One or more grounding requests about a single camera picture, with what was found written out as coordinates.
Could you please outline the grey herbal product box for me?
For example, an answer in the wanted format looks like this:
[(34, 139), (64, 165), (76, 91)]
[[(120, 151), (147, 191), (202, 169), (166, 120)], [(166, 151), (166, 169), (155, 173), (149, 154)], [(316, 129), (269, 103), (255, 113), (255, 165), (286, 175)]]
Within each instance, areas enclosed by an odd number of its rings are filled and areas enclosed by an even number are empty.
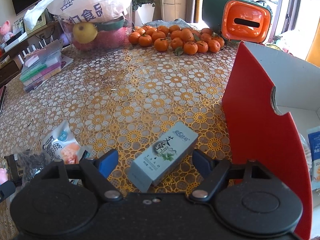
[(131, 163), (127, 173), (129, 181), (146, 193), (193, 152), (198, 136), (183, 122), (175, 123)]

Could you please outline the black seaweed snack packet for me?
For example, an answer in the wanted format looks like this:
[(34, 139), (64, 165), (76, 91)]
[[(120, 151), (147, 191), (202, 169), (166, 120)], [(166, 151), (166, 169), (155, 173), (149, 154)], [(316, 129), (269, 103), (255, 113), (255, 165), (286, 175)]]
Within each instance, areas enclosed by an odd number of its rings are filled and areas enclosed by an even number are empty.
[(49, 154), (43, 151), (19, 150), (4, 159), (9, 168), (9, 179), (16, 187), (24, 187), (50, 163)]

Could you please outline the orange green tissue box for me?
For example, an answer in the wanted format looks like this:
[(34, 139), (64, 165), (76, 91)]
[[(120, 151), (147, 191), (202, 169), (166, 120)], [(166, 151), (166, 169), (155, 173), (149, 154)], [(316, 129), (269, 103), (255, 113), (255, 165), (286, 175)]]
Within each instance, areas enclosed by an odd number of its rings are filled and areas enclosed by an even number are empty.
[(225, 40), (262, 43), (271, 25), (271, 11), (249, 0), (203, 0), (202, 19)]

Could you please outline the blue cracker packet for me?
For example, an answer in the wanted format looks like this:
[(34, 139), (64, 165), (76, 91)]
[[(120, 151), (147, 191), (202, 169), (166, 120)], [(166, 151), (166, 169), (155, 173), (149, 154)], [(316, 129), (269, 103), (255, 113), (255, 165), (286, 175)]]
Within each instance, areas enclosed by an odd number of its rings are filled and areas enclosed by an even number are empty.
[(307, 134), (312, 157), (311, 188), (316, 190), (319, 189), (320, 176), (320, 127), (308, 129)]

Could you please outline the potted green plant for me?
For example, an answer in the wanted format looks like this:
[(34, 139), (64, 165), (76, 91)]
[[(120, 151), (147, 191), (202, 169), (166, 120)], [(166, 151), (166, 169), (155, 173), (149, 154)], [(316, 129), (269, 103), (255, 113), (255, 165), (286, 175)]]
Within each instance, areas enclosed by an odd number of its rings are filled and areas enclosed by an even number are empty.
[(132, 0), (133, 23), (136, 27), (152, 21), (155, 5), (155, 0)]

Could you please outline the sausage snack packet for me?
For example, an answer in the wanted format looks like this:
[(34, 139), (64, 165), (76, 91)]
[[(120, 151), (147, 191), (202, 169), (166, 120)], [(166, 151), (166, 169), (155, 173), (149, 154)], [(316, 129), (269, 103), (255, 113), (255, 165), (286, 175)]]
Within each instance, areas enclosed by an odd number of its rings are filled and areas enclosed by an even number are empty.
[(41, 148), (51, 160), (62, 159), (65, 164), (78, 164), (82, 159), (93, 158), (87, 146), (80, 146), (64, 120), (41, 142)]

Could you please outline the pink teddy bear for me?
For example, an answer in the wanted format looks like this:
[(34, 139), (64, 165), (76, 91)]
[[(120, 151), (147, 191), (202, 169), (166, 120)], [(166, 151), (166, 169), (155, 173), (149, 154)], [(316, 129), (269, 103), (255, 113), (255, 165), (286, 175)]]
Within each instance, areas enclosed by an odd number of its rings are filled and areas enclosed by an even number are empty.
[(0, 35), (2, 36), (2, 43), (7, 42), (13, 37), (13, 33), (10, 31), (10, 21), (5, 21), (0, 27)]

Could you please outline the wooden tv cabinet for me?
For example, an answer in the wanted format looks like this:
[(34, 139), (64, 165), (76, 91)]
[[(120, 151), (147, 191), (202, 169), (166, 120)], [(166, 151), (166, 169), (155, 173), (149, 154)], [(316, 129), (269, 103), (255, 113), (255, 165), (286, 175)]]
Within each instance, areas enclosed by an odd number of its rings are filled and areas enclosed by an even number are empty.
[(47, 23), (45, 26), (33, 31), (28, 34), (20, 43), (13, 46), (7, 52), (1, 55), (1, 87), (10, 82), (14, 77), (16, 77), (22, 71), (22, 63), (20, 61), (20, 56), (24, 59), (24, 53), (28, 50), (33, 51), (32, 46), (36, 49), (41, 48), (40, 43), (44, 46), (44, 42), (48, 44), (50, 38), (56, 40), (60, 37), (62, 29), (57, 21)]

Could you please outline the pink blue toy figure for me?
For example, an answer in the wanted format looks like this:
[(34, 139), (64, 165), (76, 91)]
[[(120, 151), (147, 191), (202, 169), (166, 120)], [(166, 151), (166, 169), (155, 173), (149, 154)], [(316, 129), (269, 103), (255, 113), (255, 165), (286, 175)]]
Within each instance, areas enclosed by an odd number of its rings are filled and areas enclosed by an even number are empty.
[(8, 181), (8, 174), (6, 168), (0, 168), (0, 185)]

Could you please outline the pile of mandarins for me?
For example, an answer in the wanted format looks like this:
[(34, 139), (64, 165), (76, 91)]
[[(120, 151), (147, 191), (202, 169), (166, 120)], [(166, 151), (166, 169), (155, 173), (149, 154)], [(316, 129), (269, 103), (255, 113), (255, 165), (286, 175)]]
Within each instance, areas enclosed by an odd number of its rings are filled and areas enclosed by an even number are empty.
[(225, 46), (224, 39), (210, 28), (198, 31), (191, 27), (182, 28), (177, 24), (169, 27), (164, 25), (136, 27), (129, 35), (129, 43), (141, 47), (153, 46), (158, 52), (171, 49), (175, 55), (217, 53)]

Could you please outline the white plastic grocery bag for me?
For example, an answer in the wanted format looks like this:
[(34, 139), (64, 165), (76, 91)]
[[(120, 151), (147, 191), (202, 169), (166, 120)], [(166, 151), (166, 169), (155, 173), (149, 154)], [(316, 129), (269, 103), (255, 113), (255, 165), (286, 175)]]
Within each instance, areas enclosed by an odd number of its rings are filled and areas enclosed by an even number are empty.
[(25, 26), (33, 29), (47, 9), (71, 24), (80, 22), (108, 22), (127, 13), (132, 0), (40, 0), (24, 16)]

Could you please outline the red cardboard box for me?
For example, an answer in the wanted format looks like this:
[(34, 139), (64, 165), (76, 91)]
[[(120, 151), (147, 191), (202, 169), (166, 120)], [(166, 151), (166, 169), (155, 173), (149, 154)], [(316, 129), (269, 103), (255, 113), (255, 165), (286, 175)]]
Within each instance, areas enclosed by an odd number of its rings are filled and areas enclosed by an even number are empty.
[(241, 42), (222, 98), (232, 159), (255, 159), (303, 204), (296, 233), (309, 239), (312, 189), (302, 138), (319, 126), (319, 68), (260, 44)]

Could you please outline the green photo frame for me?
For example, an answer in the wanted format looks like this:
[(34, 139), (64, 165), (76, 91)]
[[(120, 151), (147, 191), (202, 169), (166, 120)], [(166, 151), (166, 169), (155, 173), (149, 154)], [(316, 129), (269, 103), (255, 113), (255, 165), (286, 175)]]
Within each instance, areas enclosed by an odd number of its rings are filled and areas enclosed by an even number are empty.
[(36, 25), (35, 25), (35, 27), (33, 27), (33, 29), (30, 29), (30, 28), (27, 26), (26, 20), (23, 20), (23, 23), (24, 23), (25, 32), (29, 35), (29, 34), (32, 33), (33, 31), (36, 31), (37, 29), (40, 29), (41, 27), (43, 27), (43, 26), (46, 25), (46, 13), (43, 12), (43, 13), (40, 15), (40, 17), (37, 19)]

